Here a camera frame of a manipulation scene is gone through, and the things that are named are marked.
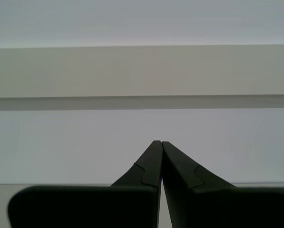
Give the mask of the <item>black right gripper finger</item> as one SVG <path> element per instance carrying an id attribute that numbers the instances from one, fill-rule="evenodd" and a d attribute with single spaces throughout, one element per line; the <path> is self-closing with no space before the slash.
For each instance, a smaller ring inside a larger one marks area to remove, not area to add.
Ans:
<path id="1" fill-rule="evenodd" d="M 284 188 L 242 188 L 162 142 L 162 178 L 174 228 L 284 228 Z"/>
<path id="2" fill-rule="evenodd" d="M 153 141 L 111 186 L 25 188 L 8 204 L 13 228 L 156 228 L 162 143 Z"/>

